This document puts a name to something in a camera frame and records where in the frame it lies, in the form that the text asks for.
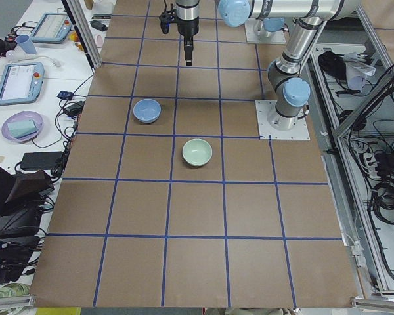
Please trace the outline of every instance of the blue bowl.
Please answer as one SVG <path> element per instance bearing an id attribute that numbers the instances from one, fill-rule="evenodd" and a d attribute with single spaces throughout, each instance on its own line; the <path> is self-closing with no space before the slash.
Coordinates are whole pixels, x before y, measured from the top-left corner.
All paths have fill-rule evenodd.
<path id="1" fill-rule="evenodd" d="M 142 123 L 153 123 L 159 118 L 160 112 L 159 103 L 150 99 L 138 101 L 133 108 L 134 117 Z"/>

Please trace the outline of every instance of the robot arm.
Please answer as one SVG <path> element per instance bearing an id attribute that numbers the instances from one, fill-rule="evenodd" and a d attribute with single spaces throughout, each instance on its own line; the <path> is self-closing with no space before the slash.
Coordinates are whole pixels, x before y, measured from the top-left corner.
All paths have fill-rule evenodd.
<path id="1" fill-rule="evenodd" d="M 176 0 L 176 8 L 171 5 L 160 15 L 160 27 L 164 34 L 169 33 L 169 25 L 174 23 L 178 26 L 178 33 L 184 37 L 184 52 L 187 66 L 192 65 L 192 51 L 194 50 L 193 37 L 198 33 L 198 4 L 200 0 Z"/>
<path id="2" fill-rule="evenodd" d="M 249 18 L 298 18 L 295 29 L 282 56 L 269 67 L 269 81 L 278 96 L 276 111 L 269 117 L 270 124 L 279 130 L 291 129 L 297 115 L 309 98 L 311 89 L 298 78 L 299 71 L 311 53 L 326 21 L 337 20 L 351 14 L 361 0 L 215 0 L 218 12 L 226 25 L 237 27 Z M 199 0 L 176 0 L 160 16 L 164 33 L 169 23 L 178 24 L 184 36 L 187 66 L 192 62 L 192 37 L 198 33 Z"/>

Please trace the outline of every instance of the light green bowl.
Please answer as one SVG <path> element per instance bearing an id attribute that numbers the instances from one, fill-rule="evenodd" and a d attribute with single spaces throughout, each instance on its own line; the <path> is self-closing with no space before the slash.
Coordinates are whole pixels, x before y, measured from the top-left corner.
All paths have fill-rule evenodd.
<path id="1" fill-rule="evenodd" d="M 192 139 L 183 146 L 183 158 L 191 166 L 203 166 L 211 159 L 213 151 L 203 139 Z"/>

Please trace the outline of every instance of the black bag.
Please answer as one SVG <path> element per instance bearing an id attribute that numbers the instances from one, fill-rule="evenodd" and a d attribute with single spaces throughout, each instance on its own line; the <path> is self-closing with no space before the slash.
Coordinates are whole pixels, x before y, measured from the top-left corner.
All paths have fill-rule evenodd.
<path id="1" fill-rule="evenodd" d="M 338 80 L 346 80 L 346 64 L 342 57 L 332 51 L 326 51 L 318 56 L 318 63 L 322 71 Z"/>

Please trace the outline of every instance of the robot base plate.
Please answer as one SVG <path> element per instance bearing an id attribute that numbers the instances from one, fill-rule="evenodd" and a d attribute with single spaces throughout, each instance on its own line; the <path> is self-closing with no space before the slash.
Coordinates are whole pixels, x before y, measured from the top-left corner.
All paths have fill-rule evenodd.
<path id="1" fill-rule="evenodd" d="M 275 100 L 256 100 L 258 131 L 262 140 L 310 140 L 307 122 L 304 119 L 298 120 L 295 127 L 289 131 L 275 129 L 267 121 L 267 116 L 271 110 L 275 110 Z"/>
<path id="2" fill-rule="evenodd" d="M 245 22 L 245 34 L 247 37 L 247 43 L 254 44 L 272 44 L 272 45 L 284 45 L 286 44 L 286 39 L 284 38 L 283 31 L 277 31 L 271 37 L 260 37 L 254 34 L 254 24 L 257 20 L 250 18 Z"/>

